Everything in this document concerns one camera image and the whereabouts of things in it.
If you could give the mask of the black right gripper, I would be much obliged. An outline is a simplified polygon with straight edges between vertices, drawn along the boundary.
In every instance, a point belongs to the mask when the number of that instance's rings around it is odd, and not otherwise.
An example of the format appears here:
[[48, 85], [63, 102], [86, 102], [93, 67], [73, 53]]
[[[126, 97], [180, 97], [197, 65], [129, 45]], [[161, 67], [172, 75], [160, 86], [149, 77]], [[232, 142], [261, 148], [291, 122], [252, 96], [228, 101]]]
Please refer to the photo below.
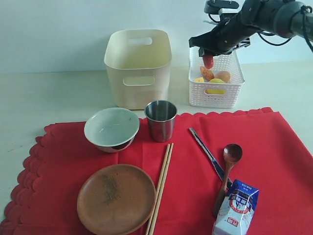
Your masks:
[[238, 44], [254, 34], [254, 27], [241, 22], [241, 15], [219, 23], [210, 33], [191, 37], [189, 47], [199, 47], [199, 57], [230, 53]]

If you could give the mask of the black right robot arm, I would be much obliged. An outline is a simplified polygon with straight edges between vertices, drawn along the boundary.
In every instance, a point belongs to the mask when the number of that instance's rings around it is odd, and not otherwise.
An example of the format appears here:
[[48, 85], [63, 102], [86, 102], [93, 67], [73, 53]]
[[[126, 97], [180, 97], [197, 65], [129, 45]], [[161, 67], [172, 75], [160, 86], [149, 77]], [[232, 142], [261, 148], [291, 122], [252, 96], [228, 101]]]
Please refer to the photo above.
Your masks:
[[290, 41], [294, 36], [305, 39], [313, 47], [313, 8], [296, 0], [208, 0], [204, 11], [218, 15], [215, 27], [189, 39], [190, 47], [198, 47], [199, 56], [229, 55], [247, 47], [257, 33], [277, 35]]

